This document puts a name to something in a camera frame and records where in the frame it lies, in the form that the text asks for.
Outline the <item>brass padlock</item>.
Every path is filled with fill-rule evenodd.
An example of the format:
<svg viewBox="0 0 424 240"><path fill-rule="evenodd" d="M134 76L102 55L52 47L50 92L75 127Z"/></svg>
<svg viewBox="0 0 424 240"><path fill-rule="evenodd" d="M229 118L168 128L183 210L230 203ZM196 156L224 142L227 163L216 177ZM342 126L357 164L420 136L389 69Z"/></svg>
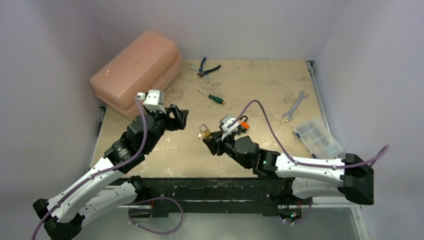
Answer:
<svg viewBox="0 0 424 240"><path fill-rule="evenodd" d="M209 134L211 133L211 131L205 124L201 124L199 126L199 133L202 134L202 139L207 139L209 138Z"/></svg>

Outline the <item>orange padlock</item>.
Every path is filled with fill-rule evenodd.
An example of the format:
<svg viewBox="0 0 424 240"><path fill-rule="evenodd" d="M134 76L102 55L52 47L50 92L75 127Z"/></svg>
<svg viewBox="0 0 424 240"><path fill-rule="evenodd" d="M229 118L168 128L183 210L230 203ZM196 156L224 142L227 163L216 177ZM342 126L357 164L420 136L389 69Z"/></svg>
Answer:
<svg viewBox="0 0 424 240"><path fill-rule="evenodd" d="M250 128L250 125L247 123L248 117L246 115L242 115L239 120L240 123L237 127L238 133L246 133L247 130Z"/></svg>

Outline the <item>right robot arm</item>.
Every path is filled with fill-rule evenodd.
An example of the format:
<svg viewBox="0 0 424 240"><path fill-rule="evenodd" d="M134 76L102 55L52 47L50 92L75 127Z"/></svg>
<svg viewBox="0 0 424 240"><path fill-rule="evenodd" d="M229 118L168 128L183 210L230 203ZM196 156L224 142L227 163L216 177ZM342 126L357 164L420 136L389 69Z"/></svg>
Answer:
<svg viewBox="0 0 424 240"><path fill-rule="evenodd" d="M215 156L228 155L245 169L263 179L285 179L289 185L280 196L288 204L315 196L343 196L358 205L373 205L374 169L356 154L325 160L324 167L315 158L287 157L278 151L259 147L249 136L223 138L222 131L199 133L198 138Z"/></svg>

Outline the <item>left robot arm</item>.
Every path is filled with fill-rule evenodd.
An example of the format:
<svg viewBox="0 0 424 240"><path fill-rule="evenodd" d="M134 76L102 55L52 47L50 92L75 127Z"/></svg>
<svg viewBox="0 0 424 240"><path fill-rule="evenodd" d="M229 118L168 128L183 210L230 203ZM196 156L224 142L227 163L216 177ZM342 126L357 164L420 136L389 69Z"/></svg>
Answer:
<svg viewBox="0 0 424 240"><path fill-rule="evenodd" d="M71 240L91 221L122 205L142 205L167 199L150 193L140 176L132 176L107 190L152 152L166 131L185 129L189 111L172 104L139 106L139 114L98 162L66 190L33 203L39 217L32 239L44 228L52 240Z"/></svg>

